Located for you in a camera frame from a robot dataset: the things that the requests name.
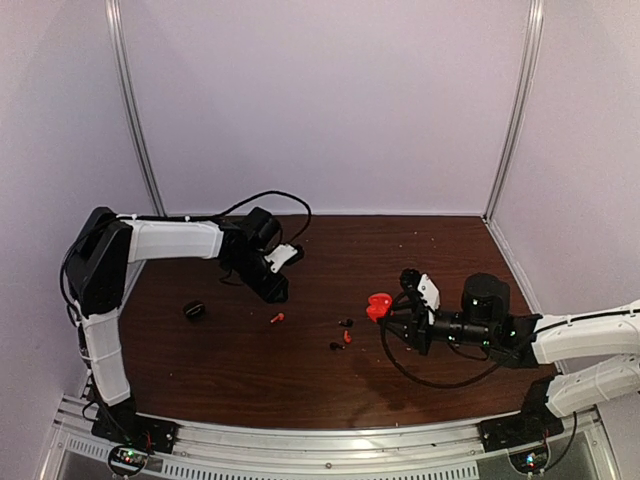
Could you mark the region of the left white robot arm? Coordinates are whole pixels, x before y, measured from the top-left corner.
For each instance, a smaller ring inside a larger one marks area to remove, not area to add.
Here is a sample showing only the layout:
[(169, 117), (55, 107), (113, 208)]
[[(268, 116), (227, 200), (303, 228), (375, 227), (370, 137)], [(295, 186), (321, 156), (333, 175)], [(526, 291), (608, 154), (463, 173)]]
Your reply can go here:
[(133, 444), (144, 433), (142, 419), (119, 405), (131, 396), (119, 334), (129, 266), (164, 259), (217, 260), (263, 301), (283, 303), (288, 280), (281, 270), (303, 253), (291, 243), (272, 246), (280, 231), (279, 221), (259, 207), (239, 221), (122, 215), (108, 207), (91, 212), (62, 272), (98, 395), (107, 406), (114, 406), (104, 425), (121, 443)]

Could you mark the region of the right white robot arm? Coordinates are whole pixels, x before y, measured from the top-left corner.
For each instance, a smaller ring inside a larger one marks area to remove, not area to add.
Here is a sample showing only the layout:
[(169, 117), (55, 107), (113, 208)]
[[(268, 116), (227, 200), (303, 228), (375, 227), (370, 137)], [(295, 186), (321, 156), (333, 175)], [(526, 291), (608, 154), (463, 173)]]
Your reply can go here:
[(536, 369), (561, 360), (600, 357), (601, 362), (560, 373), (533, 385), (526, 409), (513, 419), (519, 440), (535, 440), (551, 424), (598, 403), (639, 389), (639, 304), (577, 315), (515, 315), (510, 287), (494, 275), (475, 273), (464, 283), (457, 311), (440, 305), (432, 279), (415, 269), (402, 271), (397, 296), (369, 297), (367, 316), (379, 327), (382, 344), (393, 334), (421, 355), (435, 342), (481, 349), (492, 365), (467, 380), (427, 381), (410, 373), (393, 354), (387, 357), (406, 378), (440, 390), (473, 385), (500, 368)]

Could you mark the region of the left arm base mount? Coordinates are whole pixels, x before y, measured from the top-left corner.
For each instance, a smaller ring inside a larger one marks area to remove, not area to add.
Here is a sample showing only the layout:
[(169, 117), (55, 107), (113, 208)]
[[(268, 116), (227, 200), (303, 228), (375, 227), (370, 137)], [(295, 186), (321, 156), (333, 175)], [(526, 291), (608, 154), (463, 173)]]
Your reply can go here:
[(138, 475), (157, 453), (173, 452), (177, 423), (138, 414), (133, 398), (108, 406), (94, 386), (87, 399), (82, 416), (92, 423), (94, 437), (112, 443), (106, 464), (117, 479)]

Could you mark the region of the red earbud charging case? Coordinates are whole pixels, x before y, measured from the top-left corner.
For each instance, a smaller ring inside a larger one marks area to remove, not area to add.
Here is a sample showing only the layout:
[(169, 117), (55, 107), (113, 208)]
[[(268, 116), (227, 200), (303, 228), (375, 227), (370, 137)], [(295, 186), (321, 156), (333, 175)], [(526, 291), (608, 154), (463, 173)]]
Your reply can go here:
[(383, 292), (370, 295), (367, 301), (366, 315), (373, 323), (384, 318), (393, 304), (391, 295)]

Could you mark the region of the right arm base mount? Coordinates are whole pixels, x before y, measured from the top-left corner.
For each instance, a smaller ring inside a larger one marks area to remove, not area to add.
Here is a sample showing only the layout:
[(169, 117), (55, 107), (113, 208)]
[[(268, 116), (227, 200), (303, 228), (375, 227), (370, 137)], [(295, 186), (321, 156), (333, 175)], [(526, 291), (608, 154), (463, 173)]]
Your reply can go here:
[(562, 419), (546, 406), (551, 381), (549, 376), (533, 382), (518, 413), (483, 420), (478, 426), (484, 451), (508, 450), (512, 467), (528, 479), (542, 477), (557, 466), (568, 454), (577, 433), (578, 417), (573, 412), (567, 444), (561, 453), (552, 453), (549, 440), (564, 433), (565, 427)]

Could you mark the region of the black earbud charging case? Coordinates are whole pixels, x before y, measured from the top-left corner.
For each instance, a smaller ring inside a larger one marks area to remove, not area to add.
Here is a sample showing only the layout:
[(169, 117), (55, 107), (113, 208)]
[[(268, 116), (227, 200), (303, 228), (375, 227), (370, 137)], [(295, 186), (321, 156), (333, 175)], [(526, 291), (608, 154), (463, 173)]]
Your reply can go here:
[(183, 315), (186, 319), (192, 321), (201, 318), (206, 314), (206, 306), (199, 300), (194, 300), (187, 303), (182, 308)]

